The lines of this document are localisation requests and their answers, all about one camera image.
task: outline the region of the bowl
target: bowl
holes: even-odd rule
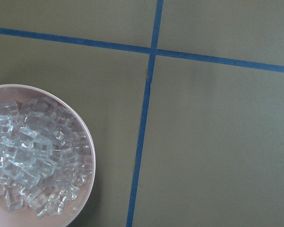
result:
[[[0,85],[0,103],[14,100],[18,102],[25,102],[32,98],[45,96],[66,107],[83,127],[89,141],[89,146],[91,147],[90,152],[94,164],[93,172],[89,176],[87,184],[80,187],[77,199],[68,202],[63,209],[62,215],[59,216],[45,215],[43,218],[38,218],[28,206],[25,206],[21,210],[7,212],[4,196],[0,196],[0,227],[66,227],[78,216],[91,193],[96,170],[95,147],[90,132],[80,116],[64,101],[39,88],[18,84]]]

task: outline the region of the bowl rim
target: bowl rim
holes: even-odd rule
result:
[[[68,220],[69,222],[65,223],[66,226],[68,226],[80,214],[80,212],[82,211],[83,207],[87,203],[87,201],[88,201],[88,199],[90,197],[93,185],[94,185],[94,181],[95,181],[95,175],[96,175],[96,153],[95,153],[94,141],[92,139],[90,131],[89,131],[87,125],[85,124],[85,122],[83,121],[83,119],[79,116],[79,114],[73,108],[71,108],[66,102],[64,102],[63,100],[61,100],[57,96],[55,96],[55,95],[53,95],[53,94],[51,94],[51,93],[49,93],[49,92],[47,92],[45,90],[42,90],[40,88],[29,86],[29,85],[22,85],[22,84],[2,84],[2,85],[0,85],[0,89],[1,88],[9,88],[9,87],[30,89],[30,90],[33,90],[33,91],[40,92],[40,93],[42,93],[42,94],[44,94],[46,96],[49,96],[50,98],[52,98],[53,100],[55,100],[58,103],[60,103],[61,105],[63,105],[65,108],[67,108],[75,116],[75,118],[79,121],[80,125],[83,127],[84,131],[86,132],[86,135],[87,135],[88,140],[89,140],[89,145],[91,147],[91,155],[92,155],[92,160],[93,160],[93,172],[91,174],[92,175],[91,176],[92,179],[91,179],[91,183],[89,184],[88,196],[86,196],[84,202],[80,205],[80,207],[76,211],[76,213],[73,216],[73,218],[70,218]]]

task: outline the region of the blue tape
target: blue tape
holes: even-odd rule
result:
[[[144,135],[145,135],[146,121],[147,121],[147,113],[148,113],[148,106],[149,106],[150,95],[151,95],[151,82],[152,82],[153,70],[154,70],[155,60],[156,60],[162,9],[163,9],[163,0],[157,0],[155,21],[153,25],[152,39],[151,39],[151,51],[150,51],[150,56],[149,56],[149,61],[148,61],[148,78],[146,80],[145,89],[144,89],[144,98],[143,98],[143,104],[142,104],[140,129],[139,129],[137,151],[136,151],[136,165],[135,165],[135,169],[133,172],[132,189],[131,189],[131,195],[129,199],[126,227],[133,226],[133,215],[134,215],[134,208],[136,204],[136,197],[137,197],[137,190],[138,190],[138,181],[139,181],[139,175],[140,175],[141,158],[142,158]]]
[[[54,42],[60,42],[60,43],[102,47],[102,48],[107,48],[107,49],[138,52],[138,53],[150,53],[150,50],[151,50],[148,47],[133,46],[133,45],[126,45],[126,44],[116,44],[116,43],[109,43],[109,42],[96,41],[96,40],[90,40],[90,39],[80,39],[80,38],[73,38],[73,37],[67,37],[67,36],[62,36],[62,35],[50,35],[50,34],[37,33],[37,32],[27,32],[27,31],[7,29],[7,28],[1,28],[1,27],[0,27],[0,34],[1,35],[13,35],[13,36],[32,38],[32,39],[42,39],[42,40],[48,40],[48,41],[54,41]]]
[[[224,65],[241,66],[241,67],[259,69],[259,70],[284,72],[284,66],[264,64],[264,63],[258,63],[258,62],[252,62],[252,61],[242,61],[242,60],[236,60],[236,59],[220,58],[220,57],[206,56],[206,55],[193,54],[193,53],[184,53],[184,52],[167,51],[167,50],[158,49],[157,55],[165,56],[165,57],[189,59],[189,60],[195,60],[195,61],[212,62],[212,63],[218,63],[218,64],[224,64]]]

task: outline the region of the pile of clear cubes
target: pile of clear cubes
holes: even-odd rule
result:
[[[48,97],[0,104],[0,196],[7,211],[60,215],[92,172],[77,119]]]

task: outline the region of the table surface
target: table surface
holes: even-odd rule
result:
[[[284,227],[284,0],[0,1],[0,84],[85,121],[69,227]]]

